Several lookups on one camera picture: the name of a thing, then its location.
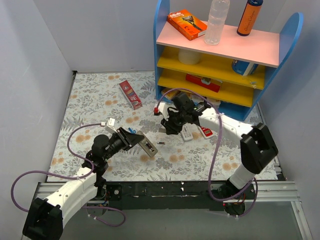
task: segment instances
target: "shelf board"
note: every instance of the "shelf board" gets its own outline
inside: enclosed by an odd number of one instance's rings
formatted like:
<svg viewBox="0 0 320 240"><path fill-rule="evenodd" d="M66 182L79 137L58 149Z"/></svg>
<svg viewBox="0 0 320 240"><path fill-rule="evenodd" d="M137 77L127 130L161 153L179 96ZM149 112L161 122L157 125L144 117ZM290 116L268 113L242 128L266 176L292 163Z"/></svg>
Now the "shelf board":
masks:
<svg viewBox="0 0 320 240"><path fill-rule="evenodd" d="M198 64L186 65L179 61L178 53L178 48L166 46L157 66L164 69L218 79L223 82L229 82L249 88L264 89L265 66L259 65L252 75L241 76L232 69L231 65L233 60L230 58L202 54L201 61Z"/></svg>
<svg viewBox="0 0 320 240"><path fill-rule="evenodd" d="M160 76L157 84L171 89L190 89L205 97L238 104L245 107L251 107L253 104L253 88L224 82L220 88L220 91L214 92L193 82L187 81L185 78L186 74L184 72L163 69L162 75Z"/></svg>
<svg viewBox="0 0 320 240"><path fill-rule="evenodd" d="M278 33L252 30L248 36L240 36L236 26L224 25L220 43L208 45L204 42L204 35L189 41L166 22L156 43L277 68L279 40Z"/></svg>

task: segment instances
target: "floral tablecloth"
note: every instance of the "floral tablecloth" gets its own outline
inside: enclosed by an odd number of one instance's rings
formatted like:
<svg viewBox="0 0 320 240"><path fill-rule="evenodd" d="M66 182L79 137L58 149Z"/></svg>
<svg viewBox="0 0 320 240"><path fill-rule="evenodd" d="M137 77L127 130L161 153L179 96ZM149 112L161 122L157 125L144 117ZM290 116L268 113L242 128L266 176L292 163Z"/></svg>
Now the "floral tablecloth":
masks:
<svg viewBox="0 0 320 240"><path fill-rule="evenodd" d="M138 94L143 107L133 110L120 90L119 83L128 80ZM71 155L67 139L75 128L115 119L115 127L141 130L157 147L155 157L148 157L139 145L129 151L121 151L108 160L104 174L107 181L205 181L213 152L218 140L217 133L204 139L195 125L189 125L193 140L184 142L180 135L158 132L161 116L153 115L155 106L154 72L127 73L79 73L76 75L64 120L56 143L49 171L64 176L73 176L82 160ZM261 118L254 109L246 119L257 124ZM103 127L92 126L79 130L71 139L74 152L85 156L91 149L95 136L110 134ZM241 163L240 149L230 140L223 138L214 165L212 180L226 180ZM273 164L269 164L260 180L276 180ZM48 182L64 182L64 179L48 176Z"/></svg>

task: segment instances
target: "gray wall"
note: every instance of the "gray wall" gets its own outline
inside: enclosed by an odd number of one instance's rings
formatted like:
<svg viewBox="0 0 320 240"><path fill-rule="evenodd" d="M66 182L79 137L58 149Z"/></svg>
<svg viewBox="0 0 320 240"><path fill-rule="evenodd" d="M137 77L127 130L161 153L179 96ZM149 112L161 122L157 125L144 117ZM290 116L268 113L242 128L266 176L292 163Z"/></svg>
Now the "gray wall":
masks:
<svg viewBox="0 0 320 240"><path fill-rule="evenodd" d="M298 44L260 103L284 174L297 184L314 239L320 239L320 1L287 1L273 29L304 13Z"/></svg>
<svg viewBox="0 0 320 240"><path fill-rule="evenodd" d="M0 239L21 239L26 214L10 198L14 179L48 170L72 72L32 0L0 0ZM29 208L37 182L22 179L17 201Z"/></svg>
<svg viewBox="0 0 320 240"><path fill-rule="evenodd" d="M255 29L269 31L286 0L263 3ZM72 70L154 69L153 22L157 0L34 0ZM212 0L172 0L208 20ZM238 25L247 0L231 0L226 23Z"/></svg>

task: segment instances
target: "red label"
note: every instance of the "red label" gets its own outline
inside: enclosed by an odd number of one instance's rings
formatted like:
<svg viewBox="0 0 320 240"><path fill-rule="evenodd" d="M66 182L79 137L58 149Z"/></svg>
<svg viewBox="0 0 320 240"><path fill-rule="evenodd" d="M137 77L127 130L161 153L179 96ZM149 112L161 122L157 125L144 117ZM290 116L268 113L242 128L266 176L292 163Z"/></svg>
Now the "red label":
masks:
<svg viewBox="0 0 320 240"><path fill-rule="evenodd" d="M213 134L213 132L209 128L201 127L202 132L206 137L209 137Z"/></svg>

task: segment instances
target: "white label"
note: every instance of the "white label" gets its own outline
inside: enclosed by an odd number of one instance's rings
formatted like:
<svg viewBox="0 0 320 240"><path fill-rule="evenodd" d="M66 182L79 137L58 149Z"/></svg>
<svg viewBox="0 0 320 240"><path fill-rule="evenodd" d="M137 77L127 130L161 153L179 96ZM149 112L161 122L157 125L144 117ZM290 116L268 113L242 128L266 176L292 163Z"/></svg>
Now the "white label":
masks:
<svg viewBox="0 0 320 240"><path fill-rule="evenodd" d="M199 32L199 33L198 33L198 37L200 37L200 36L202 36L203 34L205 34L206 31L207 31L207 30L204 30L204 31L202 31L202 32Z"/></svg>
<svg viewBox="0 0 320 240"><path fill-rule="evenodd" d="M109 121L108 121L108 126L111 126L111 127L115 126L115 122L116 122L116 120L114 118L110 117Z"/></svg>

